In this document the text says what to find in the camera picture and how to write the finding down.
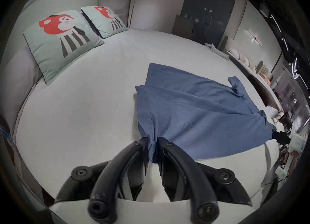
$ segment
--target wall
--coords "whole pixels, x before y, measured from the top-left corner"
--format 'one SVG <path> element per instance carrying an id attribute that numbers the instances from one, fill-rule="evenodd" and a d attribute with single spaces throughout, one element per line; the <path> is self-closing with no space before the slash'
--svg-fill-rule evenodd
<path id="1" fill-rule="evenodd" d="M 273 72 L 271 73 L 273 76 L 273 79 L 271 80 L 271 85 L 277 80 L 277 77 L 281 74 L 283 68 L 285 67 L 285 64 L 288 64 L 288 62 L 285 60 L 283 54 L 281 55 L 279 62 L 277 63 L 276 67 L 274 68 Z"/>
<path id="2" fill-rule="evenodd" d="M 245 30 L 255 35 L 262 45 L 254 42 Z M 255 65 L 262 60 L 269 71 L 273 69 L 281 53 L 277 38 L 265 18 L 249 1 L 234 40 L 251 53 Z"/>
<path id="3" fill-rule="evenodd" d="M 181 13 L 183 2 L 184 0 L 136 0 L 131 27 L 171 33 L 175 17 Z M 223 38 L 225 36 L 234 38 L 245 5 L 246 0 L 235 0 Z"/>

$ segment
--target bed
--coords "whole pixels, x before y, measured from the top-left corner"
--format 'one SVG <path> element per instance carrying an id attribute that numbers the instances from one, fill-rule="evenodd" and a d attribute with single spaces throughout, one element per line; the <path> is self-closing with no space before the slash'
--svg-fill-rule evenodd
<path id="1" fill-rule="evenodd" d="M 104 41 L 76 59 L 50 85 L 39 80 L 20 112 L 15 144 L 30 172 L 54 198 L 73 168 L 110 160 L 140 139 L 135 86 L 144 84 L 149 63 L 176 67 L 228 86 L 228 77 L 237 76 L 258 109 L 265 110 L 247 77 L 231 61 L 199 43 L 134 28 Z M 235 173 L 252 200 L 250 214 L 260 206 L 261 183 L 278 156 L 278 145 L 270 140 L 246 152 L 199 162 Z M 158 168 L 151 166 L 148 176 L 157 174 Z M 158 177 L 148 182 L 155 190 L 141 194 L 139 200 L 169 201 L 158 182 Z"/>

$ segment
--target pillow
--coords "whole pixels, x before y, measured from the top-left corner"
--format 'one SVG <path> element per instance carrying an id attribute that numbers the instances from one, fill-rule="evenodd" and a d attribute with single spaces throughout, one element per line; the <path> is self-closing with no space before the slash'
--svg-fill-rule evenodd
<path id="1" fill-rule="evenodd" d="M 94 24 L 102 38 L 126 31 L 127 28 L 122 20 L 108 7 L 82 7 L 81 10 Z"/>
<path id="2" fill-rule="evenodd" d="M 256 70 L 255 70 L 255 66 L 254 64 L 252 64 L 245 56 L 243 56 L 240 52 L 238 52 L 239 55 L 239 60 L 244 63 L 247 67 L 249 67 L 255 74 L 256 74 Z"/>
<path id="3" fill-rule="evenodd" d="M 239 59 L 239 53 L 236 49 L 230 48 L 229 51 L 235 59 Z"/>
<path id="4" fill-rule="evenodd" d="M 27 45 L 19 50 L 3 70 L 0 104 L 11 135 L 23 102 L 41 76 L 42 73 Z"/>
<path id="5" fill-rule="evenodd" d="M 245 57 L 243 56 L 240 52 L 238 52 L 239 54 L 239 60 L 244 63 L 247 67 L 250 67 L 250 61 Z"/>
<path id="6" fill-rule="evenodd" d="M 77 57 L 104 44 L 76 10 L 36 22 L 24 36 L 47 84 Z"/>
<path id="7" fill-rule="evenodd" d="M 262 78 L 264 79 L 264 81 L 269 85 L 269 87 L 271 87 L 271 82 L 270 80 L 267 78 L 267 76 L 263 73 L 260 74 L 262 76 Z"/>
<path id="8" fill-rule="evenodd" d="M 275 108 L 273 108 L 271 106 L 267 106 L 266 110 L 269 113 L 271 118 L 274 118 L 279 113 L 279 111 L 277 109 L 275 109 Z"/>

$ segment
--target door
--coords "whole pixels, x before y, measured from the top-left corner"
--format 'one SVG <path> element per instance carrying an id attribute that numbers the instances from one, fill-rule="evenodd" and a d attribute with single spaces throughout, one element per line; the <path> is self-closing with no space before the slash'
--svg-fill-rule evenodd
<path id="1" fill-rule="evenodd" d="M 192 20 L 191 40 L 218 47 L 235 0 L 184 0 L 181 16 Z"/>

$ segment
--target black clamp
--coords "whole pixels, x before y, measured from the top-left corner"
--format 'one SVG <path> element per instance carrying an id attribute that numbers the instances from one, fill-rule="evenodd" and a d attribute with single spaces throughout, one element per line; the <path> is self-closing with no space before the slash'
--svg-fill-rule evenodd
<path id="1" fill-rule="evenodd" d="M 116 199 L 136 200 L 142 189 L 149 162 L 148 143 L 148 138 L 142 138 L 110 161 L 74 168 L 55 203 L 89 199 L 88 214 L 96 222 L 115 222 Z M 219 215 L 217 201 L 252 206 L 231 170 L 196 163 L 177 145 L 161 137 L 157 140 L 156 156 L 169 199 L 191 200 L 192 223 L 212 223 Z"/>

